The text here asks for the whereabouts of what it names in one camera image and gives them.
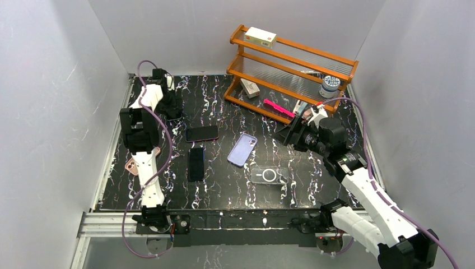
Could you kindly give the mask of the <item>clear magsafe phone case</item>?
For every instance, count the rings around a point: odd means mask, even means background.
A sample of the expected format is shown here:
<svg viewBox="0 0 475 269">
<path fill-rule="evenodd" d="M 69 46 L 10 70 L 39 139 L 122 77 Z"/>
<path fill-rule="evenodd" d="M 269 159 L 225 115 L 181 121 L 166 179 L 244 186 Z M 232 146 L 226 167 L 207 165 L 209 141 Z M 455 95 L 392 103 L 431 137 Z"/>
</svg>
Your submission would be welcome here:
<svg viewBox="0 0 475 269">
<path fill-rule="evenodd" d="M 250 170 L 250 181 L 254 184 L 286 185 L 288 169 L 277 166 L 255 166 Z"/>
</svg>

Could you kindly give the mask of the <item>black smartphone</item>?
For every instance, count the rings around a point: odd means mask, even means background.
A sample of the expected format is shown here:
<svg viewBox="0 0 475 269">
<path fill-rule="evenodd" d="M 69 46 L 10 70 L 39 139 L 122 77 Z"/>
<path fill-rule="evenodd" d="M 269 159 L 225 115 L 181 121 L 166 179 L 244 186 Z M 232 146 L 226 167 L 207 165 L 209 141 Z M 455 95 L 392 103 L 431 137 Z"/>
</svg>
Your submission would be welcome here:
<svg viewBox="0 0 475 269">
<path fill-rule="evenodd" d="M 188 181 L 198 182 L 204 179 L 204 149 L 192 148 L 188 151 Z"/>
</svg>

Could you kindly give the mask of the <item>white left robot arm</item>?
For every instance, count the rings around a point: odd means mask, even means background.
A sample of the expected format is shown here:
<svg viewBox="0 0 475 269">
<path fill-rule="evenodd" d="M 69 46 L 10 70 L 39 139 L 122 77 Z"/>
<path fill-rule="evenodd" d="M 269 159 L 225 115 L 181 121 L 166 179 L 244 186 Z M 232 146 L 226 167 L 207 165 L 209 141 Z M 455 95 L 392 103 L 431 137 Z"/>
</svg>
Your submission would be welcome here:
<svg viewBox="0 0 475 269">
<path fill-rule="evenodd" d="M 157 113 L 166 120 L 181 117 L 183 102 L 175 90 L 174 79 L 162 68 L 152 70 L 152 83 L 142 87 L 140 96 L 119 112 L 121 136 L 124 146 L 132 154 L 137 168 L 141 193 L 141 214 L 132 217 L 144 226 L 165 229 L 167 219 L 165 196 L 157 178 L 156 156 L 159 153 L 160 134 Z"/>
</svg>

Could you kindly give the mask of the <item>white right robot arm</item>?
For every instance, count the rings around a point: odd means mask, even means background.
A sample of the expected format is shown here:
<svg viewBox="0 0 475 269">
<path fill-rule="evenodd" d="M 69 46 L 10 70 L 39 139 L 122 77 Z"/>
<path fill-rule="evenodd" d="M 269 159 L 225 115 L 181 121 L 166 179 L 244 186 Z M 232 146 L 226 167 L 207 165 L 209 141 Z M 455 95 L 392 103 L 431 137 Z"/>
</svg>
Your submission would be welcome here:
<svg viewBox="0 0 475 269">
<path fill-rule="evenodd" d="M 370 178 L 369 164 L 347 144 L 347 132 L 339 119 L 323 118 L 307 125 L 294 118 L 279 129 L 274 139 L 291 145 L 297 151 L 319 154 L 331 176 L 352 193 L 371 221 L 367 221 L 337 199 L 322 205 L 317 217 L 301 217 L 302 224 L 313 227 L 334 227 L 348 233 L 373 254 L 380 268 L 431 268 L 438 246 L 432 230 L 423 231 L 409 222 L 399 208 Z"/>
</svg>

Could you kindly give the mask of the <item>lilac phone case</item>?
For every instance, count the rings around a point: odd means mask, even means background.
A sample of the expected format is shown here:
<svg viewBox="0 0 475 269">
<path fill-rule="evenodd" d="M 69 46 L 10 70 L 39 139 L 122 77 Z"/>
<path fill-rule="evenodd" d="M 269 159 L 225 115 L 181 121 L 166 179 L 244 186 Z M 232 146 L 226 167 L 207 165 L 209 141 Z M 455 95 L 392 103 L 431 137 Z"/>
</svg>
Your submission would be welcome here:
<svg viewBox="0 0 475 269">
<path fill-rule="evenodd" d="M 227 157 L 228 162 L 238 167 L 243 167 L 256 144 L 256 137 L 243 133 L 230 151 Z"/>
</svg>

